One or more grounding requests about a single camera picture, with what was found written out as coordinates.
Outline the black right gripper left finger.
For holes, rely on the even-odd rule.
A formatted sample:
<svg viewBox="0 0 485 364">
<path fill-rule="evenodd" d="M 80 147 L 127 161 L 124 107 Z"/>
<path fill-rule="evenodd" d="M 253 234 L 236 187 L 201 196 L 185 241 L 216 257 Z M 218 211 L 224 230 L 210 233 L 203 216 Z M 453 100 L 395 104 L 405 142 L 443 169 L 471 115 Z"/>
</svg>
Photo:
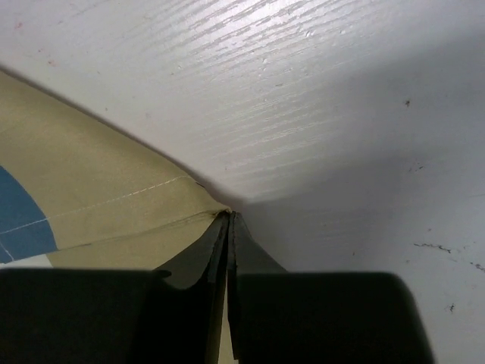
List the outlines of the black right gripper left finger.
<svg viewBox="0 0 485 364">
<path fill-rule="evenodd" d="M 4 268 L 3 363 L 216 363 L 230 217 L 153 270 Z"/>
</svg>

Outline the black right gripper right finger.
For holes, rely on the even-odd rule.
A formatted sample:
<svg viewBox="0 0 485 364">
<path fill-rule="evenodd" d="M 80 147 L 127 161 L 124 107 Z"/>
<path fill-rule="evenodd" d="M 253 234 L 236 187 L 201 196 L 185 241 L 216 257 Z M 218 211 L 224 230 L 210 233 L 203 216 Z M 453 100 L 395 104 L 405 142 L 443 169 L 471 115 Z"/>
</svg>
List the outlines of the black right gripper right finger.
<svg viewBox="0 0 485 364">
<path fill-rule="evenodd" d="M 239 213 L 228 230 L 228 319 L 241 363 L 432 363 L 405 283 L 386 272 L 288 272 Z"/>
</svg>

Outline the blue and beige placemat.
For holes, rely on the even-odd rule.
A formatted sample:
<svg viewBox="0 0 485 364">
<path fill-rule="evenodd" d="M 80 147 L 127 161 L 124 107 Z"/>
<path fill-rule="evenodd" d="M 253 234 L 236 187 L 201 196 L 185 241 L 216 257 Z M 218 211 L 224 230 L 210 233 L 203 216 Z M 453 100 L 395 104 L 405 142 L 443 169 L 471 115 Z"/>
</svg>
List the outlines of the blue and beige placemat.
<svg viewBox="0 0 485 364">
<path fill-rule="evenodd" d="M 1 271 L 153 270 L 229 209 L 187 172 L 71 105 L 1 75 Z M 216 363 L 229 362 L 222 309 Z"/>
</svg>

